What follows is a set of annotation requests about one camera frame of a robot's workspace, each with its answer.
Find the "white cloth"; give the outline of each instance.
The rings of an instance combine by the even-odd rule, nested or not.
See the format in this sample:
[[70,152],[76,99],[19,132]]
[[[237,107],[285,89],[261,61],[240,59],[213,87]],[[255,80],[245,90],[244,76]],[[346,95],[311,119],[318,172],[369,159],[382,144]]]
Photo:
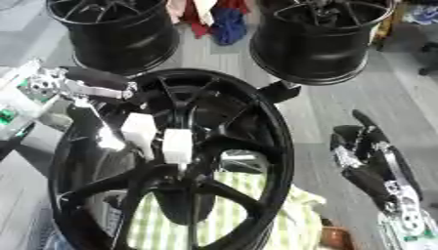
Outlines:
[[207,24],[209,26],[214,24],[213,15],[211,15],[211,8],[216,5],[216,0],[194,0],[197,7],[197,15],[199,16],[200,23]]
[[172,19],[172,23],[180,22],[180,18],[184,15],[184,11],[186,10],[186,3],[187,0],[169,0],[167,2],[167,13]]

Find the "towel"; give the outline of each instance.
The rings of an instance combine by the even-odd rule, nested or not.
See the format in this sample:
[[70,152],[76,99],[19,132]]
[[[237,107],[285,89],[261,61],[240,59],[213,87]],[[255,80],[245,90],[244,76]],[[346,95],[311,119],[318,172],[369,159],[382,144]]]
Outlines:
[[216,7],[213,17],[215,22],[211,26],[211,34],[217,44],[231,45],[246,35],[246,24],[240,10]]

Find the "gray carpet floor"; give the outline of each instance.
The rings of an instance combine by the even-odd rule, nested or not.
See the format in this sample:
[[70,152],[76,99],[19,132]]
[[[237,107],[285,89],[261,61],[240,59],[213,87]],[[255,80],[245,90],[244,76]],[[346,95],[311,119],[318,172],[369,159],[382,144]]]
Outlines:
[[[0,6],[8,2],[0,0]],[[241,41],[233,46],[217,46],[209,36],[195,39],[186,26],[179,25],[179,49],[158,69],[214,69],[256,87],[272,82],[273,77],[259,68],[248,52],[248,40],[258,22],[253,3],[249,6],[249,31]],[[341,178],[333,165],[328,146],[331,128],[355,123],[350,116],[353,108],[364,111],[402,150],[422,187],[438,189],[438,73],[416,74],[420,67],[437,58],[418,51],[426,40],[437,37],[434,29],[400,25],[383,52],[370,49],[367,68],[357,78],[334,86],[305,87],[298,98],[279,104],[295,142],[295,184],[328,200],[318,210],[336,225],[349,229],[359,249],[382,249],[375,230],[376,210],[364,194]],[[17,66],[34,57],[44,60],[47,66],[72,64],[66,29],[47,16],[42,0],[23,0],[12,10],[0,11],[0,66]],[[17,196],[22,197],[28,189],[13,185],[11,180],[21,178],[39,190],[44,190],[45,185],[39,173],[29,171],[38,176],[29,180],[25,171],[15,173],[14,169],[2,167],[0,204],[9,206],[0,206],[0,248],[21,249],[17,240],[22,239],[21,233],[29,223],[20,214],[29,212],[20,211],[14,204],[20,201]]]

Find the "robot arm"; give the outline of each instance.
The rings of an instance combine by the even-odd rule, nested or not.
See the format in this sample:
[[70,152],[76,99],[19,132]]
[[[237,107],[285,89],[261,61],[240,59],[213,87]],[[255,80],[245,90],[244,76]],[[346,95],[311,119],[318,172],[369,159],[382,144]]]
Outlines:
[[100,118],[90,99],[128,103],[134,102],[136,94],[136,83],[122,76],[79,67],[49,69],[39,60],[27,62],[0,78],[0,140],[15,137],[58,99],[90,107]]

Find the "white robot part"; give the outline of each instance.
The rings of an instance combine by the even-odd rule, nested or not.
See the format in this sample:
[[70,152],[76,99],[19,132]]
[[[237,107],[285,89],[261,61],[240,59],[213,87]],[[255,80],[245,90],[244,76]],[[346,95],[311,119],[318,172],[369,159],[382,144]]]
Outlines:
[[184,171],[192,163],[193,136],[190,129],[166,129],[162,144],[164,160],[169,164],[178,164]]
[[152,141],[156,131],[153,116],[145,113],[130,113],[121,127],[126,141],[141,148],[148,160],[154,159]]

